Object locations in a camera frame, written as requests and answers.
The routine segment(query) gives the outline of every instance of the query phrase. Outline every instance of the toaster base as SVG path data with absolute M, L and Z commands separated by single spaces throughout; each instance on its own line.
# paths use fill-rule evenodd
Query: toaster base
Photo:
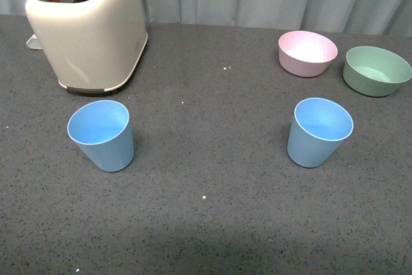
M 140 56 L 142 56 L 144 48 L 146 47 L 146 43 L 147 43 L 148 38 L 149 38 L 149 35 L 146 33 L 145 41 L 143 43 L 142 49 L 140 50 L 139 56 L 137 57 L 135 65 L 131 69 L 130 74 L 119 85 L 116 85 L 116 86 L 110 87 L 110 88 L 106 88 L 106 89 L 104 89 L 104 88 L 76 88 L 76 87 L 71 87 L 71 86 L 68 86 L 68 85 L 64 85 L 59 79 L 57 79 L 57 81 L 59 82 L 60 86 L 67 89 L 68 91 L 74 92 L 74 93 L 107 93 L 109 91 L 117 90 L 118 88 L 122 87 L 130 79 L 131 75 L 135 71 L 135 69 L 137 67 L 137 63 L 139 62 Z

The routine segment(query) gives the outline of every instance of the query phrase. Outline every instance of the toaster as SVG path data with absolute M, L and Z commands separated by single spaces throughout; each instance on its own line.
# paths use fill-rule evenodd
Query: toaster
M 142 0 L 27 0 L 26 15 L 59 84 L 72 92 L 121 87 L 148 38 Z

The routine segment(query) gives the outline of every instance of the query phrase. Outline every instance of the cup rim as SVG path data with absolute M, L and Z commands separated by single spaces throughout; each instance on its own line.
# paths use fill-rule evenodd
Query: cup rim
M 112 103 L 114 103 L 114 104 L 116 104 L 116 105 L 118 105 L 118 106 L 120 106 L 121 108 L 124 109 L 124 111 L 126 112 L 126 116 L 127 116 L 127 122 L 124 124 L 123 128 L 116 135 L 108 138 L 107 140 L 103 140 L 103 141 L 96 142 L 96 143 L 84 143 L 84 142 L 81 142 L 81 141 L 78 141 L 77 139 L 75 139 L 70 133 L 70 124 L 71 124 L 71 121 L 73 120 L 73 118 L 76 116 L 76 114 L 80 113 L 80 111 L 82 111 L 83 109 L 88 108 L 91 105 L 101 104 L 103 102 L 112 102 Z M 85 146 L 99 145 L 99 144 L 109 142 L 109 141 L 113 140 L 114 138 L 117 138 L 119 135 L 121 135 L 124 132 L 124 130 L 127 128 L 127 125 L 129 124 L 129 122 L 130 122 L 129 110 L 122 103 L 120 103 L 119 101 L 115 101 L 115 100 L 97 100 L 97 101 L 93 101 L 93 102 L 85 104 L 84 106 L 80 107 L 76 112 L 73 113 L 73 115 L 70 117 L 70 119 L 67 123 L 67 133 L 68 133 L 69 137 L 74 142 L 76 142 L 78 144 L 85 145 Z
M 299 122 L 299 120 L 297 119 L 297 117 L 296 117 L 296 111 L 297 111 L 297 108 L 299 107 L 299 105 L 301 105 L 301 104 L 304 103 L 305 101 L 309 101 L 309 100 L 328 101 L 328 102 L 332 103 L 333 105 L 337 106 L 339 109 L 343 110 L 343 112 L 345 112 L 345 114 L 347 114 L 347 116 L 349 117 L 350 122 L 351 122 L 351 129 L 350 129 L 349 133 L 348 133 L 346 136 L 342 137 L 342 138 L 332 139 L 332 138 L 322 138 L 322 137 L 318 137 L 317 135 L 314 135 L 313 133 L 311 133 L 311 132 L 309 132 L 308 130 L 306 130 L 306 129 L 302 126 L 302 124 Z M 323 141 L 327 141 L 327 142 L 343 141 L 343 140 L 347 139 L 347 138 L 352 134 L 352 132 L 353 132 L 353 119 L 352 119 L 352 116 L 350 116 L 349 112 L 346 111 L 346 109 L 345 109 L 344 107 L 342 107 L 340 104 L 338 104 L 338 103 L 336 103 L 336 102 L 334 102 L 334 101 L 332 101 L 332 100 L 326 99 L 326 98 L 311 97 L 311 98 L 303 99 L 303 100 L 300 101 L 298 104 L 296 104 L 296 107 L 295 107 L 295 110 L 294 110 L 294 118 L 295 118 L 297 124 L 299 125 L 299 127 L 300 127 L 304 132 L 308 133 L 309 135 L 311 135 L 311 136 L 314 137 L 314 138 L 317 138 L 317 139 L 323 140 Z

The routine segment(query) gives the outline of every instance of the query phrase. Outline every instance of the pink bowl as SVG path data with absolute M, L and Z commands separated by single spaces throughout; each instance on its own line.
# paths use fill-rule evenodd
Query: pink bowl
M 337 47 L 328 38 L 314 32 L 298 30 L 279 38 L 279 62 L 291 74 L 315 77 L 337 56 Z

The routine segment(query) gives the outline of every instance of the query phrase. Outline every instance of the bowl rim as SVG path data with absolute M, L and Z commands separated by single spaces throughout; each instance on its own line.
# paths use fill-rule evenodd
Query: bowl rim
M 281 40 L 284 39 L 287 35 L 290 35 L 290 34 L 292 34 L 292 33 L 308 33 L 308 34 L 310 34 L 310 35 L 312 35 L 312 36 L 314 36 L 314 37 L 321 37 L 322 40 L 325 40 L 326 42 L 330 43 L 331 46 L 333 47 L 333 49 L 334 49 L 333 57 L 327 58 L 326 61 L 307 61 L 306 59 L 303 59 L 302 57 L 297 58 L 297 57 L 291 56 L 287 51 L 285 51 L 285 50 L 282 48 L 282 46 L 281 46 Z M 308 63 L 308 64 L 326 64 L 327 62 L 332 62 L 332 61 L 337 57 L 337 54 L 339 53 L 336 44 L 335 44 L 331 39 L 329 39 L 329 38 L 325 37 L 324 35 L 321 35 L 321 34 L 319 34 L 319 33 L 317 33 L 317 32 L 309 32 L 309 31 L 307 31 L 307 30 L 292 30 L 292 31 L 290 31 L 290 32 L 285 32 L 283 35 L 281 35 L 281 36 L 279 37 L 279 40 L 277 41 L 277 45 L 279 46 L 279 49 L 282 50 L 282 52 L 285 53 L 286 55 L 288 55 L 289 57 L 292 57 L 292 58 L 294 58 L 294 59 L 296 59 L 296 60 L 298 60 L 298 61 L 306 62 L 306 63 Z
M 349 59 L 348 59 L 348 54 L 349 54 L 350 52 L 354 51 L 354 50 L 360 50 L 360 49 L 365 49 L 365 48 L 371 49 L 371 50 L 379 50 L 379 51 L 381 51 L 381 52 L 383 52 L 383 53 L 391 54 L 392 56 L 395 56 L 396 58 L 400 59 L 400 60 L 401 60 L 402 62 L 404 62 L 404 63 L 407 65 L 407 67 L 409 68 L 409 77 L 408 77 L 407 79 L 402 79 L 402 80 L 399 80 L 399 81 L 396 81 L 396 82 L 392 82 L 392 81 L 390 81 L 390 82 L 386 82 L 386 81 L 385 81 L 385 82 L 382 82 L 382 81 L 380 81 L 380 80 L 373 79 L 373 78 L 371 78 L 371 77 L 368 77 L 368 76 L 362 74 L 361 72 L 359 72 L 358 69 L 356 69 L 356 67 L 354 67 L 354 66 L 350 63 L 350 61 L 349 61 Z M 384 49 L 384 48 L 379 48 L 379 47 L 377 47 L 377 46 L 370 46 L 370 45 L 354 46 L 353 48 L 350 48 L 350 49 L 346 52 L 345 60 L 346 60 L 346 62 L 350 65 L 350 68 L 351 68 L 351 69 L 353 69 L 354 71 L 356 71 L 357 73 L 359 73 L 360 75 L 362 75 L 365 79 L 369 79 L 369 80 L 371 80 L 371 81 L 380 82 L 380 83 L 384 83 L 384 84 L 402 84 L 402 83 L 405 83 L 405 82 L 409 81 L 409 80 L 412 78 L 412 67 L 411 67 L 411 65 L 410 65 L 403 57 L 401 57 L 401 56 L 399 56 L 398 54 L 393 53 L 393 52 L 391 52 L 391 51 L 389 51 L 389 50 L 386 50 L 386 49 Z

